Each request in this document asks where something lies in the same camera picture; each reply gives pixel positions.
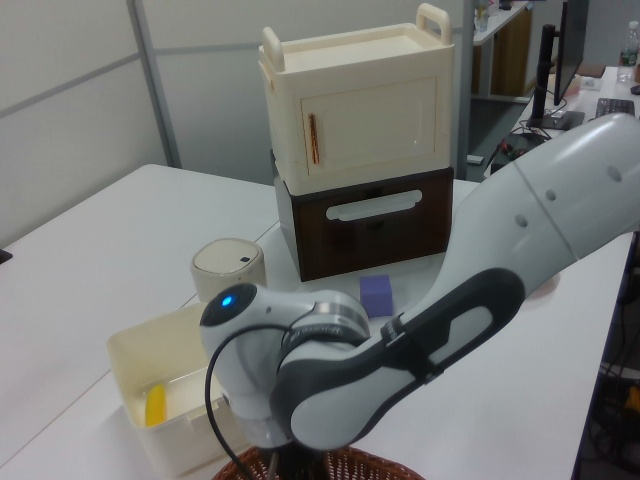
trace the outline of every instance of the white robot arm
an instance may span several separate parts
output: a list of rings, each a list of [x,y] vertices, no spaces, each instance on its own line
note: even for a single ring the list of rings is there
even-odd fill
[[[249,440],[335,449],[498,332],[557,272],[638,229],[640,122],[603,117],[479,185],[455,214],[432,289],[380,331],[369,336],[366,313],[345,294],[244,284],[209,304],[203,343],[213,355],[230,335],[260,328],[230,341],[215,367]],[[481,241],[470,249],[471,239]]]

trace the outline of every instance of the keyboard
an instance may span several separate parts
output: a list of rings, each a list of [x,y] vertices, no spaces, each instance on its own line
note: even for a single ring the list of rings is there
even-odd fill
[[[632,100],[620,100],[618,98],[599,98],[596,106],[596,118],[609,113],[628,113],[636,115],[636,107]]]

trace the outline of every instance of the purple cube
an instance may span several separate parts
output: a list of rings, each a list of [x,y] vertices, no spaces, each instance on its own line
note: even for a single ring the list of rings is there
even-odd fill
[[[389,275],[360,277],[360,303],[369,318],[393,315],[393,296]]]

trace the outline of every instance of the wooden drawer box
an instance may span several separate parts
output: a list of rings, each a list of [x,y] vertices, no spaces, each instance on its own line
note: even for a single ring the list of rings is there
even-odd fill
[[[274,172],[280,227],[302,281],[446,250],[451,167],[302,196]]]

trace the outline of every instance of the table surface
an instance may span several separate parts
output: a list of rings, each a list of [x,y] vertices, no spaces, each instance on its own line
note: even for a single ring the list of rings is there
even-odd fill
[[[150,165],[10,245],[0,465],[109,371],[109,336],[193,297],[202,246],[256,240],[277,220],[272,187]]]
[[[454,208],[475,186],[456,181]],[[189,261],[209,241],[258,240],[278,290],[357,296],[359,276],[387,273],[397,307],[428,291],[443,258],[303,284],[276,219],[271,187],[145,167],[8,248],[0,479],[158,478],[108,373],[106,341],[195,301]],[[398,403],[356,446],[429,479],[568,479],[629,242],[619,237],[561,272],[499,335]],[[226,462],[184,478],[211,478]]]
[[[518,1],[512,2],[511,10],[498,10],[495,15],[489,16],[487,23],[487,29],[484,32],[476,30],[473,35],[473,45],[479,46],[484,44],[487,40],[493,38],[498,31],[509,23],[518,13],[527,7],[531,2]]]

